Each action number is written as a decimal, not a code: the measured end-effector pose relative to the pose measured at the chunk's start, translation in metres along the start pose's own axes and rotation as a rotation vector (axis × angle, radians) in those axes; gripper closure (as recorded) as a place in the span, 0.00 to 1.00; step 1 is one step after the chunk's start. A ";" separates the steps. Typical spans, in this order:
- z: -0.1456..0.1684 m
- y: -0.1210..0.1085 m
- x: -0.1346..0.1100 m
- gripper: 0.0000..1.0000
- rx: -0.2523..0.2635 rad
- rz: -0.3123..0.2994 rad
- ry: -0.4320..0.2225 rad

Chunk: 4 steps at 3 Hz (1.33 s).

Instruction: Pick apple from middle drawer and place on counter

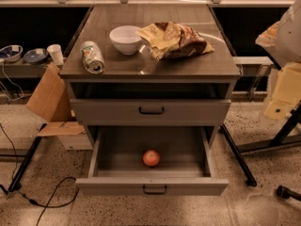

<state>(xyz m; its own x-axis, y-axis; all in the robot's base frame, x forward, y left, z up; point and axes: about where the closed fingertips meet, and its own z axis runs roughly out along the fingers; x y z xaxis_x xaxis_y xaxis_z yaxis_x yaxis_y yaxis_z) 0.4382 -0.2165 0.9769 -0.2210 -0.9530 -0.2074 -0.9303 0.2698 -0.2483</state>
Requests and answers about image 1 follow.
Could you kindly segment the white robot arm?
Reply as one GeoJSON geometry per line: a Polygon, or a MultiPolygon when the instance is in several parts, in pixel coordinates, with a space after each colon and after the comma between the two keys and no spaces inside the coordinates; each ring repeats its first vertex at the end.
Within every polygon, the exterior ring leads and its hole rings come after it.
{"type": "Polygon", "coordinates": [[[263,115],[282,120],[301,100],[301,0],[255,40],[281,67],[263,115]]]}

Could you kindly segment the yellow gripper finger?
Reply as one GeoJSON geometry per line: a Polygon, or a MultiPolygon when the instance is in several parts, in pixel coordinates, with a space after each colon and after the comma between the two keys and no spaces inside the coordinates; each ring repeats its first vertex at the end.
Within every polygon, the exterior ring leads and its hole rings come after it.
{"type": "Polygon", "coordinates": [[[301,64],[287,62],[277,73],[277,82],[263,115],[282,120],[301,101],[301,64]]]}

